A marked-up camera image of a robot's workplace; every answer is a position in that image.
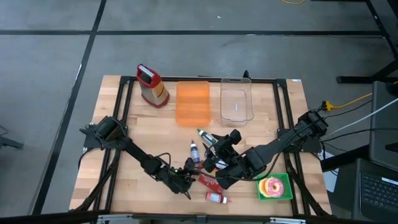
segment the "pink frosted donut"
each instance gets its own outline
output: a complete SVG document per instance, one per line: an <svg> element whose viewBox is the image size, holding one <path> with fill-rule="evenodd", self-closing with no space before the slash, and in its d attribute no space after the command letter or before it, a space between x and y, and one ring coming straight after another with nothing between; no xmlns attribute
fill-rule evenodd
<svg viewBox="0 0 398 224"><path fill-rule="evenodd" d="M269 179L269 181L266 182L267 186L267 193L271 196L271 197L280 197L282 196L282 194L284 193L284 185L282 183L282 181L280 181L279 179L275 178L275 177L271 177Z"/></svg>

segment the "keyboard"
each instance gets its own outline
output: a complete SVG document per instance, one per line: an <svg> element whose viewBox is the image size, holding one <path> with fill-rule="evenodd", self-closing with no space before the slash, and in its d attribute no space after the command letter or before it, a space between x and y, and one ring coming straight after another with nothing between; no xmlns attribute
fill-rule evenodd
<svg viewBox="0 0 398 224"><path fill-rule="evenodd" d="M361 201L398 213L398 181L361 173Z"/></svg>

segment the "orange plastic container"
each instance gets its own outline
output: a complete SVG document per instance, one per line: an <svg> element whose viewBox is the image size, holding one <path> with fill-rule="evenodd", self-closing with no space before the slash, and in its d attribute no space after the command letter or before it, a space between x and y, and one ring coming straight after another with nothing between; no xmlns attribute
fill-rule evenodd
<svg viewBox="0 0 398 224"><path fill-rule="evenodd" d="M210 124L209 82L177 82L175 120L178 125L188 127Z"/></svg>

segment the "donut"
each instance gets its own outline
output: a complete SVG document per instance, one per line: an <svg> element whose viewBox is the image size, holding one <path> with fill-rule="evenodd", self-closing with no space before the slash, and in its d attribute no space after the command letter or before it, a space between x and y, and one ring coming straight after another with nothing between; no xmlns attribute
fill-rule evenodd
<svg viewBox="0 0 398 224"><path fill-rule="evenodd" d="M266 191L266 181L267 180L268 180L267 178L260 180L259 190L260 190L260 194L262 194L264 197L271 197Z"/></svg>
<svg viewBox="0 0 398 224"><path fill-rule="evenodd" d="M271 197L277 198L277 197L282 196L282 194L284 193L284 185L283 185L282 181L280 181L279 179L277 179L275 177L271 177L268 179L268 181L266 182L265 188L266 188L266 192Z"/></svg>

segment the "concrete floor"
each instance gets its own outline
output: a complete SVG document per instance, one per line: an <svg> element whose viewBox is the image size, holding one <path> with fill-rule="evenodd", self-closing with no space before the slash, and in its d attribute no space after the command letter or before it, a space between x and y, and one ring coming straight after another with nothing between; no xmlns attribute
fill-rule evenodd
<svg viewBox="0 0 398 224"><path fill-rule="evenodd" d="M373 3L395 39L396 18L387 2ZM3 0L0 30L91 30L99 5L99 0ZM377 30L377 25L363 2L113 0L106 3L99 29ZM21 151L0 151L0 217L29 213L87 41L87 35L0 35L0 124L10 130L8 136L25 142ZM84 140L78 129L91 120L103 75L133 75L138 63L163 76L240 77L248 69L252 77L302 79L312 109L322 100L339 105L371 92L371 85L339 85L335 77L370 75L391 60L382 38L96 36L43 212L68 210ZM368 105L330 118L330 130L369 112ZM367 127L369 120L346 132ZM366 144L368 136L333 144L350 150ZM344 215L336 207L333 212Z"/></svg>

